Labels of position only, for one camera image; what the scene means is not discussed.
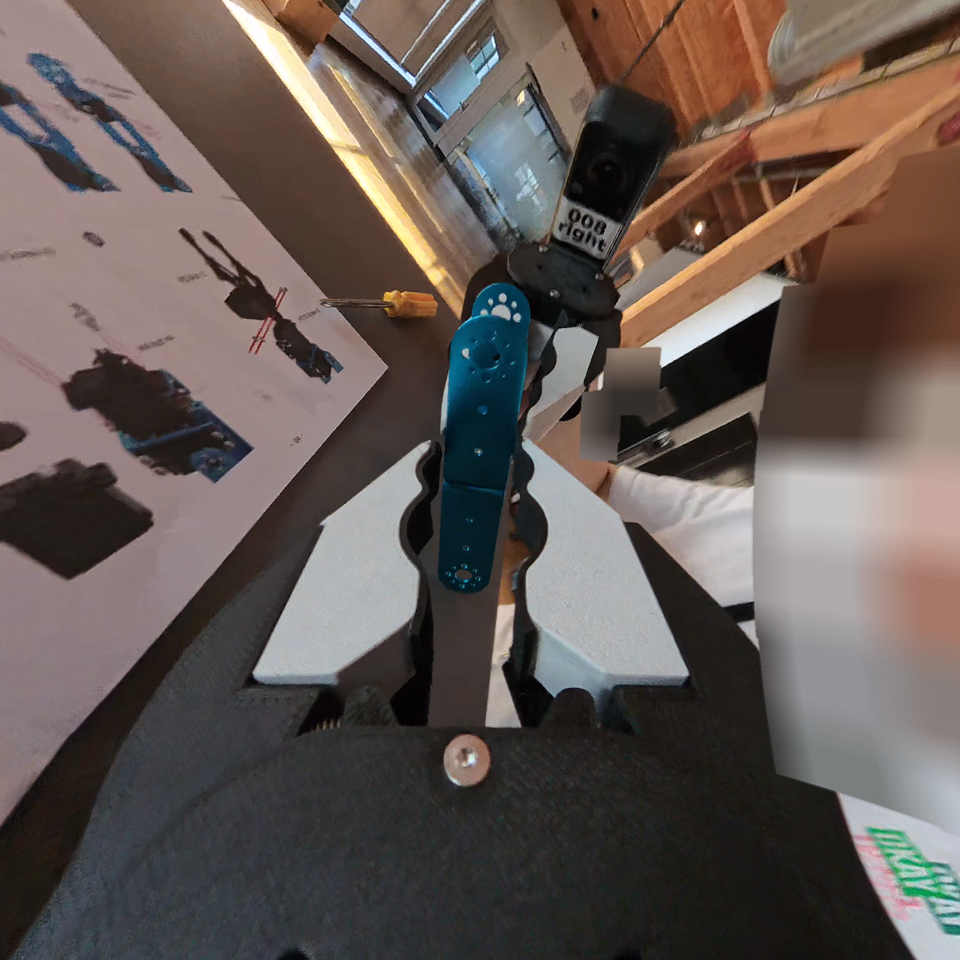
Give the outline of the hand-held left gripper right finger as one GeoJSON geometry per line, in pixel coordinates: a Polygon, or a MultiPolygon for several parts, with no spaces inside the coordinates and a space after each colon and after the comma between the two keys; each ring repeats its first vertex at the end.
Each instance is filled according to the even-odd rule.
{"type": "Polygon", "coordinates": [[[514,463],[517,581],[511,662],[544,690],[680,687],[674,634],[619,514],[532,441],[514,463]]]}

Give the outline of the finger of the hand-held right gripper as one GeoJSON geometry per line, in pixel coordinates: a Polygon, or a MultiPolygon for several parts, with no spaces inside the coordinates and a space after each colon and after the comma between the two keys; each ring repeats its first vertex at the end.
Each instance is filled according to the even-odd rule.
{"type": "Polygon", "coordinates": [[[569,414],[575,403],[596,378],[590,374],[599,340],[581,326],[561,328],[546,339],[546,327],[534,324],[543,340],[536,374],[538,390],[532,391],[527,409],[523,439],[538,442],[569,414]]]}

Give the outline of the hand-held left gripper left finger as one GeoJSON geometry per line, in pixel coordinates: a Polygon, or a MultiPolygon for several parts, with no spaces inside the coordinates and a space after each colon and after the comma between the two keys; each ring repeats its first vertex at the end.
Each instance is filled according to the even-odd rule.
{"type": "Polygon", "coordinates": [[[424,492],[425,441],[322,522],[253,669],[265,686],[402,687],[421,572],[402,523],[424,492]]]}

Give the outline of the printed instruction sheet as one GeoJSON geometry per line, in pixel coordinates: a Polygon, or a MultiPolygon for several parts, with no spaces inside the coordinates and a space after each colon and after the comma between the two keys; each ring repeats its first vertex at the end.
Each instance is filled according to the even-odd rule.
{"type": "Polygon", "coordinates": [[[2,2],[2,819],[386,371],[66,2],[2,2]]]}

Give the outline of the cardboard box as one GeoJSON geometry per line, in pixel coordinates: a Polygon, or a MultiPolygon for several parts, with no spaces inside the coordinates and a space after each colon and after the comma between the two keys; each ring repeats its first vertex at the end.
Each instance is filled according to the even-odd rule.
{"type": "Polygon", "coordinates": [[[324,43],[350,1],[264,1],[273,18],[314,45],[324,43]]]}

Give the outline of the yellow-handled screwdriver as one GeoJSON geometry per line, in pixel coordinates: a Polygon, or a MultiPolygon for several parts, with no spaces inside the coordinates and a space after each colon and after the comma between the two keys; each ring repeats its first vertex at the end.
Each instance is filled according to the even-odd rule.
{"type": "Polygon", "coordinates": [[[380,297],[325,297],[319,301],[324,308],[353,308],[381,311],[393,319],[422,319],[436,315],[438,301],[432,294],[393,290],[380,297]]]}

